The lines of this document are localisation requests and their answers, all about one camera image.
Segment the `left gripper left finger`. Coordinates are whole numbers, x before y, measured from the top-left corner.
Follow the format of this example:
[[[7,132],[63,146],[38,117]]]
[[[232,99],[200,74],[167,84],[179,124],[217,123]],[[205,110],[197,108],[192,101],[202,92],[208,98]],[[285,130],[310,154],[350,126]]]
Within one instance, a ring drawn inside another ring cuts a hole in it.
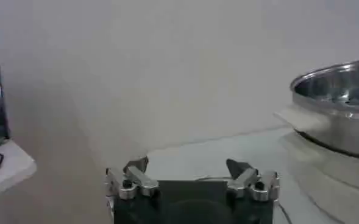
[[[109,167],[105,170],[105,196],[122,200],[134,199],[137,193],[153,197],[159,191],[159,182],[145,174],[147,156],[130,160],[122,169]]]

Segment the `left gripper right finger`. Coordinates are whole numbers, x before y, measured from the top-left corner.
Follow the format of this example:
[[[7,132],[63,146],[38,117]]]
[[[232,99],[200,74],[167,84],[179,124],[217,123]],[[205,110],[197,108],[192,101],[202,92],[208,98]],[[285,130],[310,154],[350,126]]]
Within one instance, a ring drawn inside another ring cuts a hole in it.
[[[259,172],[249,163],[226,159],[231,179],[227,190],[236,198],[248,195],[254,201],[277,201],[280,192],[280,176],[276,171]]]

